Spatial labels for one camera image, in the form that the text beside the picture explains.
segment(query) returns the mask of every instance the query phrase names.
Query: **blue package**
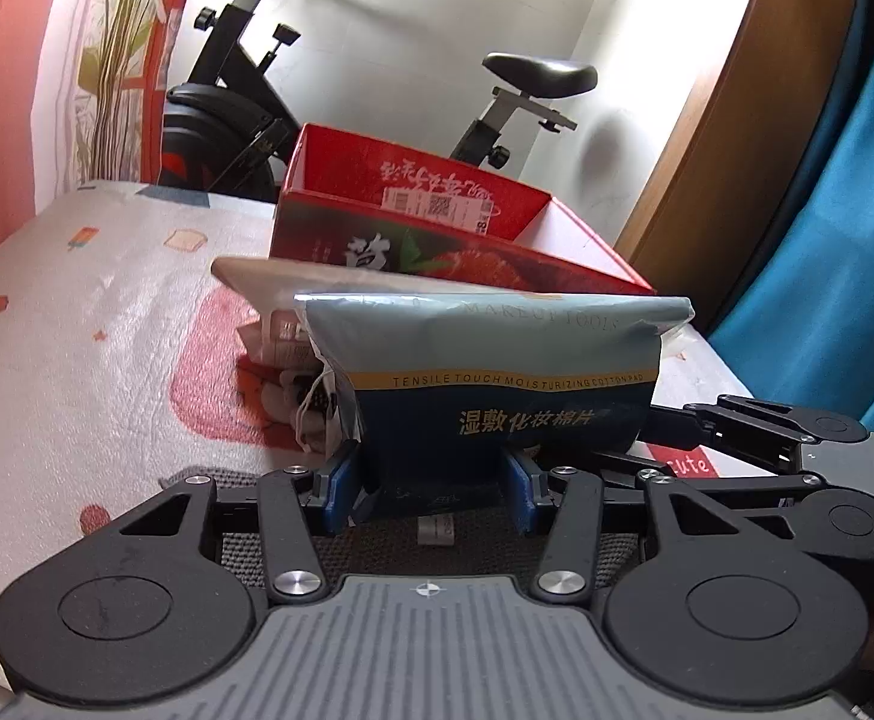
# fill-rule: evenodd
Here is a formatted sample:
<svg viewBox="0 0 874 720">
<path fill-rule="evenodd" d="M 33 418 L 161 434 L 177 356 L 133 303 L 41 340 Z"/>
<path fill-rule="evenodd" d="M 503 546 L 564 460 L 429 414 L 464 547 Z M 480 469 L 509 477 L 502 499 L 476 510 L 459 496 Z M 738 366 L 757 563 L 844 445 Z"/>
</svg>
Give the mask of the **blue package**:
<svg viewBox="0 0 874 720">
<path fill-rule="evenodd" d="M 626 450 L 687 298 L 298 295 L 341 429 L 392 514 L 485 505 L 501 447 Z"/>
</svg>

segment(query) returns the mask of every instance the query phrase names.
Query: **gray plastic base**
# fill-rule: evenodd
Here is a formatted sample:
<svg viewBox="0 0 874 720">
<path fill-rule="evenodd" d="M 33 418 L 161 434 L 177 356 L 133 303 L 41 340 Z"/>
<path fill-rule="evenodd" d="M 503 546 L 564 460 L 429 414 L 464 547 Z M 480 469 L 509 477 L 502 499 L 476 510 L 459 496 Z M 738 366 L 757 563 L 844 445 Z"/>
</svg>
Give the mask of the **gray plastic base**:
<svg viewBox="0 0 874 720">
<path fill-rule="evenodd" d="M 653 625 L 653 613 L 647 624 Z M 580 610 L 527 600 L 506 577 L 347 577 L 322 603 L 272 611 L 203 685 L 143 707 L 66 709 L 24 696 L 0 720 L 717 720 L 642 683 Z M 741 712 L 847 720 L 836 698 Z"/>
</svg>

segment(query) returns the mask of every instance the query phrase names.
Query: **qr code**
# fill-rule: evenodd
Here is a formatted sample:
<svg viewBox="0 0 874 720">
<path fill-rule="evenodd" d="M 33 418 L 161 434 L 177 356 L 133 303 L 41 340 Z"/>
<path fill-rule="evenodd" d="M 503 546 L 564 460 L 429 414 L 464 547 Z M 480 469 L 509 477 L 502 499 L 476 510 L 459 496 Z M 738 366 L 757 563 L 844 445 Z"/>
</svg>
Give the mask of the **qr code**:
<svg viewBox="0 0 874 720">
<path fill-rule="evenodd" d="M 449 194 L 436 194 L 427 201 L 427 215 L 429 217 L 448 217 L 450 215 Z"/>
<path fill-rule="evenodd" d="M 409 191 L 395 191 L 394 193 L 394 210 L 406 211 L 407 203 L 410 201 Z"/>
</svg>

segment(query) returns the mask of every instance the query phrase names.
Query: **crosshair logo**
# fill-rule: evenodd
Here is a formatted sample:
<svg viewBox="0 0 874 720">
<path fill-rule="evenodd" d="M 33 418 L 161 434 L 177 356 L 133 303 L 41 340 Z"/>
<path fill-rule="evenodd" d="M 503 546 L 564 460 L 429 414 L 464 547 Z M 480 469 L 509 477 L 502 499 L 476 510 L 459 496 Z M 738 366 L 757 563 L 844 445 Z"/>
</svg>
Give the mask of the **crosshair logo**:
<svg viewBox="0 0 874 720">
<path fill-rule="evenodd" d="M 434 584 L 431 580 L 427 580 L 424 584 L 418 584 L 415 588 L 418 595 L 423 595 L 424 598 L 430 598 L 437 595 L 443 587 L 440 584 Z"/>
</svg>

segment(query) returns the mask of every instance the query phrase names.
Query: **white wall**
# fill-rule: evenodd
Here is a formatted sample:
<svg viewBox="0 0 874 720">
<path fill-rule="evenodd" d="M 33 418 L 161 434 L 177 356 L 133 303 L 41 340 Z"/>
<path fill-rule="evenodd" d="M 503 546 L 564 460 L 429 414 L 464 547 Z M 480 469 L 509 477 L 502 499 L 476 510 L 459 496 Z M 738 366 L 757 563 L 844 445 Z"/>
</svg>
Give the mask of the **white wall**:
<svg viewBox="0 0 874 720">
<path fill-rule="evenodd" d="M 520 180 L 616 240 L 693 82 L 722 66 L 747 1 L 594 0 L 573 57 L 597 68 L 597 90 L 556 105 L 579 127 L 541 133 Z"/>
<path fill-rule="evenodd" d="M 203 6 L 187 0 L 168 83 L 186 80 L 205 33 L 192 28 Z M 492 50 L 568 56 L 594 0 L 264 0 L 245 35 L 258 58 L 278 22 L 301 39 L 277 52 L 268 79 L 301 122 L 365 132 L 448 154 L 491 100 L 495 76 L 480 66 Z M 506 175 L 518 176 L 541 130 L 512 119 L 501 140 Z"/>
</svg>

